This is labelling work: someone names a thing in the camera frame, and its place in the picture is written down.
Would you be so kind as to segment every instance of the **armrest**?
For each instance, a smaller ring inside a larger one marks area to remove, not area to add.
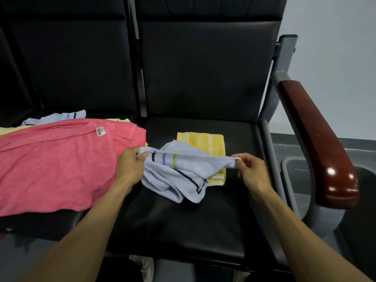
[[[278,82],[280,99],[310,165],[315,203],[349,209],[359,199],[354,167],[329,124],[298,81]]]

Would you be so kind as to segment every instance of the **gray baseboard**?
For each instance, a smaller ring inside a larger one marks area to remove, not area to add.
[[[294,144],[299,145],[295,135],[287,135],[284,133],[271,133],[271,139],[274,144]],[[369,139],[339,138],[344,148],[372,150],[376,151],[376,141]]]

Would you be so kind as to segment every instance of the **light blue towel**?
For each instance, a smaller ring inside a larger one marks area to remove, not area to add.
[[[30,126],[30,125],[38,126],[42,124],[59,122],[65,119],[84,119],[84,118],[86,118],[85,110],[78,111],[75,113],[62,113],[62,114],[54,113],[52,115],[42,117],[41,119],[28,118],[22,122],[21,126]]]
[[[207,179],[222,168],[235,168],[235,161],[239,159],[210,156],[181,141],[169,142],[160,150],[141,147],[138,155],[146,151],[142,184],[176,203],[181,203],[184,197],[199,203],[205,196]]]

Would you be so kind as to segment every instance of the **black leather backrest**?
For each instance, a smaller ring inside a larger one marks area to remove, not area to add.
[[[0,27],[0,85],[1,107],[34,108],[13,53]]]
[[[1,0],[45,108],[138,114],[124,0]]]
[[[253,121],[286,0],[135,0],[148,114]]]

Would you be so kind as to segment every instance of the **person's left arm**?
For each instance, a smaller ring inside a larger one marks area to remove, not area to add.
[[[114,184],[21,281],[96,280],[121,204],[143,175],[147,153],[137,157],[138,151],[128,148],[119,155]]]

